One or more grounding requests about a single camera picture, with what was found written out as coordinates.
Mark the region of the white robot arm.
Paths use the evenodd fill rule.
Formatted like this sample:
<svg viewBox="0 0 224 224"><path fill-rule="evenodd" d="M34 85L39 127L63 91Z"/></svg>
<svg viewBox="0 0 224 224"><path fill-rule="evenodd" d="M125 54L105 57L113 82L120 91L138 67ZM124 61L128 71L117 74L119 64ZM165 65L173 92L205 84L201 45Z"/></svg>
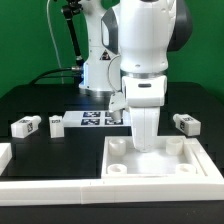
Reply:
<svg viewBox="0 0 224 224"><path fill-rule="evenodd" d="M81 0L89 56L80 90L110 97L119 120L128 111L134 148L146 152L157 137L167 90L167 54L181 49L192 33L185 0L120 0L104 9L102 0Z"/></svg>

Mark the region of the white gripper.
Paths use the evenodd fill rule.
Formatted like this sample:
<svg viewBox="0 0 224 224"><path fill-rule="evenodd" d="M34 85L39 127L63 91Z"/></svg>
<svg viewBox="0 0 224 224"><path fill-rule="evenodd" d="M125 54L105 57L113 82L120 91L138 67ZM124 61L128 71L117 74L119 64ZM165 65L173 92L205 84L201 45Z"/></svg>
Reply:
<svg viewBox="0 0 224 224"><path fill-rule="evenodd" d="M130 114L134 148L140 152L150 151L158 133L160 108L165 103L167 77L139 79L124 76L122 89Z"/></svg>

